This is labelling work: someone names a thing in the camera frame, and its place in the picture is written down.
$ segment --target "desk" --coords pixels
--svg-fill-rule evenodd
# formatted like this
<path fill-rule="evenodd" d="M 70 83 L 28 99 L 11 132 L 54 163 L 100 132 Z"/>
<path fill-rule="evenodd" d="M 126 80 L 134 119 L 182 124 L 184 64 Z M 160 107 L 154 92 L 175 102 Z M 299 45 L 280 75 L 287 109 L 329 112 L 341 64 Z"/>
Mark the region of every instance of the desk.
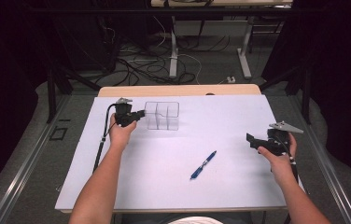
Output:
<path fill-rule="evenodd" d="M 153 7 L 164 7 L 164 0 L 151 0 Z M 169 7 L 203 7 L 201 3 L 182 3 L 169 0 Z M 214 0 L 210 7 L 259 7 L 283 6 L 292 4 L 292 0 Z M 198 35 L 200 23 L 198 21 L 176 21 L 173 17 L 174 31 L 172 35 L 172 57 L 170 62 L 170 77 L 176 77 L 178 48 L 176 47 L 177 35 Z M 243 36 L 243 45 L 237 50 L 239 61 L 245 78 L 251 78 L 251 72 L 246 60 L 246 50 L 251 36 L 254 17 L 248 21 L 206 21 L 201 35 L 235 35 Z"/>
<path fill-rule="evenodd" d="M 209 92 L 217 95 L 205 96 Z M 275 122 L 266 97 L 255 85 L 205 85 L 102 88 L 91 108 L 56 209 L 71 212 L 91 175 L 106 108 L 121 96 L 132 97 L 133 111 L 142 109 L 145 101 L 179 102 L 180 126 L 178 131 L 147 130 L 144 118 L 138 121 L 122 156 L 114 212 L 286 208 L 269 162 L 246 141 L 246 130 L 266 138 L 269 124 Z M 190 180 L 213 150 L 218 152 L 216 157 L 197 179 Z"/>

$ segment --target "hand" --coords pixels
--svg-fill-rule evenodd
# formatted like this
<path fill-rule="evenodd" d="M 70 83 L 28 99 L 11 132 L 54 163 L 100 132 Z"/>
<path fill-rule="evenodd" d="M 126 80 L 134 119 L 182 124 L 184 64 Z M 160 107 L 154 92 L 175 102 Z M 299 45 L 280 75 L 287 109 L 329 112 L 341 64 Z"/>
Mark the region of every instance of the hand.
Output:
<path fill-rule="evenodd" d="M 289 135 L 289 151 L 295 158 L 297 151 L 297 141 L 291 133 Z M 265 147 L 258 147 L 258 152 L 264 156 L 271 164 L 272 173 L 277 184 L 281 187 L 289 181 L 296 181 L 289 164 L 289 156 L 275 156 Z"/>
<path fill-rule="evenodd" d="M 123 151 L 129 142 L 132 131 L 137 126 L 137 121 L 133 121 L 126 127 L 120 127 L 115 121 L 115 114 L 112 114 L 109 124 L 109 139 L 111 140 L 111 147 L 120 148 Z"/>

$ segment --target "forearm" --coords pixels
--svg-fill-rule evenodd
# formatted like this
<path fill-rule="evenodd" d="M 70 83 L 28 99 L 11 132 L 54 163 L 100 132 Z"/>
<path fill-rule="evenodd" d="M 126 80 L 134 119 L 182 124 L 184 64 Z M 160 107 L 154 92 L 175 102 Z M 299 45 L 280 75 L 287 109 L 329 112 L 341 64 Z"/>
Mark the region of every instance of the forearm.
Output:
<path fill-rule="evenodd" d="M 111 147 L 79 194 L 70 223 L 109 223 L 123 148 Z"/>
<path fill-rule="evenodd" d="M 283 183 L 280 188 L 286 199 L 292 223 L 330 223 L 296 181 Z"/>

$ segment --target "person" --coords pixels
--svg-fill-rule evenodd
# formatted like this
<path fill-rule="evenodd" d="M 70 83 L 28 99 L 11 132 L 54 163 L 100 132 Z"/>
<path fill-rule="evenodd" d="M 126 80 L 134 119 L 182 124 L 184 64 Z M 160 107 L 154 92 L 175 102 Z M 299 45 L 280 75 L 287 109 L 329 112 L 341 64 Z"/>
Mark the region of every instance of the person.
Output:
<path fill-rule="evenodd" d="M 118 125 L 113 125 L 114 123 L 115 117 L 112 115 L 109 126 L 111 127 L 109 131 L 111 140 L 109 150 L 79 193 L 69 224 L 108 224 L 111 221 L 117 194 L 122 152 L 126 148 L 131 133 L 137 125 L 136 121 L 134 121 L 122 128 Z M 290 153 L 295 156 L 297 142 L 291 133 L 289 138 Z M 258 151 L 271 164 L 275 181 L 284 194 L 292 223 L 330 223 L 298 185 L 292 173 L 288 155 L 277 157 L 264 147 L 259 147 Z M 199 223 L 216 223 L 215 220 L 210 220 Z"/>

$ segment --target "wooden table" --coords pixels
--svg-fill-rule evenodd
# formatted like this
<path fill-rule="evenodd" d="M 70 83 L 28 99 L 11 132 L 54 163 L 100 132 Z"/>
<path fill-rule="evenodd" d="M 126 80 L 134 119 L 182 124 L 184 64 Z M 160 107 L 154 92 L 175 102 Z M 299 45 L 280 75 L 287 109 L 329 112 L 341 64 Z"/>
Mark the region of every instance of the wooden table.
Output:
<path fill-rule="evenodd" d="M 207 93 L 260 94 L 260 88 L 254 84 L 103 87 L 98 96 L 188 96 Z"/>
<path fill-rule="evenodd" d="M 205 2 L 200 3 L 182 3 L 169 0 L 169 7 L 203 7 Z M 164 0 L 151 0 L 153 7 L 164 7 Z M 214 0 L 210 7 L 262 7 L 262 6 L 288 6 L 292 0 Z M 170 61 L 170 77 L 176 77 L 176 65 L 178 57 L 178 48 L 176 46 L 176 37 L 178 35 L 199 35 L 199 21 L 176 21 L 173 18 L 174 31 L 172 35 L 172 56 Z M 254 17 L 248 17 L 248 21 L 230 20 L 230 21 L 205 21 L 204 29 L 200 35 L 232 35 L 242 36 L 242 47 L 237 49 L 240 64 L 242 66 L 245 78 L 252 78 L 246 59 L 246 50 L 249 38 L 254 25 Z"/>

